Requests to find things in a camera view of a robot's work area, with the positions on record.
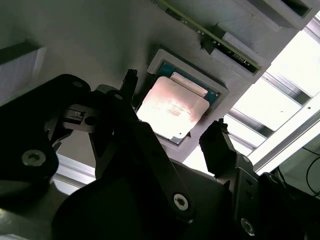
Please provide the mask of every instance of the white panel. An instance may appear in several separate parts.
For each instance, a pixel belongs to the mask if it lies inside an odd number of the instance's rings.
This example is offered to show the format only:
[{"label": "white panel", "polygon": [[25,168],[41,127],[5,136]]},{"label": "white panel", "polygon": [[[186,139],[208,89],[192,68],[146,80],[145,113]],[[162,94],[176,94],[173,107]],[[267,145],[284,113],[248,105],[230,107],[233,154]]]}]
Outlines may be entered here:
[{"label": "white panel", "polygon": [[282,75],[314,97],[320,92],[320,44],[305,31],[299,32],[267,72]]},{"label": "white panel", "polygon": [[260,78],[233,108],[276,131],[301,106]]},{"label": "white panel", "polygon": [[246,127],[245,125],[235,120],[231,116],[224,116],[224,122],[228,124],[229,133],[246,141],[254,147],[258,147],[266,140],[265,137],[261,136],[259,133],[253,131],[252,129]]}]

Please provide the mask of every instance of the black plastic part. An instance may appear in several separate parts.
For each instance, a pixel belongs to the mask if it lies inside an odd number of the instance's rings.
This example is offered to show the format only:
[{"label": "black plastic part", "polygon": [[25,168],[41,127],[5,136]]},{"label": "black plastic part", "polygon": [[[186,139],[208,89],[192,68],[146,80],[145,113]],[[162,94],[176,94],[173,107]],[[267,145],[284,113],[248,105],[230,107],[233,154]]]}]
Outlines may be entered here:
[{"label": "black plastic part", "polygon": [[134,97],[137,82],[138,82],[138,71],[135,69],[129,69],[123,80],[120,92],[131,102]]},{"label": "black plastic part", "polygon": [[[48,185],[58,168],[58,158],[50,141],[58,118],[65,108],[89,91],[86,82],[65,74],[0,107],[3,139],[0,198],[31,196],[31,192],[40,192],[40,188]],[[45,162],[36,167],[24,165],[22,156],[28,150],[43,152]]]},{"label": "black plastic part", "polygon": [[182,224],[167,218],[153,195],[153,183],[139,167],[132,161],[112,162],[115,165],[108,168],[113,174],[81,188],[63,203],[53,222],[54,239],[210,240],[232,232],[225,221],[230,196],[214,178],[173,163],[196,206],[192,224]]},{"label": "black plastic part", "polygon": [[216,178],[236,164],[237,152],[223,122],[214,121],[200,137],[199,143],[207,169]]},{"label": "black plastic part", "polygon": [[258,188],[259,213],[263,216],[260,226],[266,239],[318,239],[307,233],[309,226],[305,225],[303,212],[297,211],[288,190],[277,177],[263,173],[258,179]]}]

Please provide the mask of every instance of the green pcb strip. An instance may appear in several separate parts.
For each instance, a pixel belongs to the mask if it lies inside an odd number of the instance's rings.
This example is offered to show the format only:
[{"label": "green pcb strip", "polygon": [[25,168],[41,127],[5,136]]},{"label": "green pcb strip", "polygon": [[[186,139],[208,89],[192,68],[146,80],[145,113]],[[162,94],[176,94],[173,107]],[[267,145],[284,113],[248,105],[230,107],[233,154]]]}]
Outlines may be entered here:
[{"label": "green pcb strip", "polygon": [[248,59],[242,53],[237,51],[234,47],[230,46],[227,42],[218,38],[210,31],[193,21],[191,18],[187,17],[165,0],[152,0],[154,4],[156,4],[159,8],[164,10],[168,15],[178,20],[179,22],[185,24],[190,29],[197,32],[199,35],[206,38],[216,49],[218,49],[223,54],[227,55],[229,58],[234,60],[236,63],[243,66],[245,69],[250,71],[251,73],[256,73],[258,70],[261,70],[261,67],[255,64],[252,60]]}]

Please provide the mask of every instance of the cable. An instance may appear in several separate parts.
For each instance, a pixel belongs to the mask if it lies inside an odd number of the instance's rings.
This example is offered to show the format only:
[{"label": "cable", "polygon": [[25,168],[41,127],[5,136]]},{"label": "cable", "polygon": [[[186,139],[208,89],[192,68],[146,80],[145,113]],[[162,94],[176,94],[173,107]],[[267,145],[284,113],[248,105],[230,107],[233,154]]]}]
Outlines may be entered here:
[{"label": "cable", "polygon": [[309,153],[312,153],[312,154],[314,154],[314,155],[318,155],[318,156],[320,156],[320,154],[318,154],[318,153],[316,153],[316,152],[314,152],[314,151],[311,151],[311,150],[309,150],[308,148],[305,148],[305,147],[302,147],[304,150],[307,150]]},{"label": "cable", "polygon": [[284,182],[284,183],[285,183],[285,185],[286,185],[286,184],[287,184],[287,182],[286,182],[286,180],[285,180],[284,175],[283,175],[283,174],[282,174],[282,172],[280,171],[280,166],[278,166],[278,167],[277,167],[277,169],[278,169],[278,173],[279,173],[280,177],[282,178],[283,182]]},{"label": "cable", "polygon": [[308,185],[309,189],[310,189],[315,195],[317,195],[318,192],[316,192],[316,191],[310,186],[309,180],[308,180],[308,176],[309,176],[309,171],[310,171],[312,165],[315,164],[315,162],[316,162],[317,160],[319,160],[319,159],[320,159],[320,156],[318,156],[315,160],[312,161],[312,163],[309,165],[309,167],[308,167],[308,169],[307,169],[307,171],[306,171],[306,175],[305,175],[306,184]]},{"label": "cable", "polygon": [[320,191],[318,191],[315,195],[313,195],[315,198],[316,197],[319,197],[319,195],[320,195]]}]

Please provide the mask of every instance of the bolt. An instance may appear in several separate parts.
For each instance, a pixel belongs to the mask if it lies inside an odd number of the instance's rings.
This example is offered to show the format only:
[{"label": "bolt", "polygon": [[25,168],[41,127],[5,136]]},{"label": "bolt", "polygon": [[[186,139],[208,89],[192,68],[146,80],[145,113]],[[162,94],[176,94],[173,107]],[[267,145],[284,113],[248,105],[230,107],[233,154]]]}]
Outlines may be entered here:
[{"label": "bolt", "polygon": [[176,207],[181,211],[186,211],[189,207],[188,200],[185,198],[185,196],[179,193],[173,196],[173,201]]},{"label": "bolt", "polygon": [[78,82],[78,81],[74,81],[74,82],[72,82],[72,84],[74,86],[76,86],[77,88],[82,88],[84,86],[81,82]]},{"label": "bolt", "polygon": [[249,234],[250,236],[253,237],[255,235],[254,227],[252,226],[252,224],[247,219],[241,218],[241,226],[243,227],[245,232],[247,234]]},{"label": "bolt", "polygon": [[46,161],[46,155],[36,149],[28,150],[22,155],[22,163],[30,167],[40,167]]},{"label": "bolt", "polygon": [[250,163],[250,160],[249,158],[247,158],[246,156],[242,156],[243,160],[246,162],[246,163]]},{"label": "bolt", "polygon": [[122,100],[123,99],[123,97],[122,96],[120,96],[119,94],[115,94],[114,95],[117,99],[120,99],[120,100]]}]

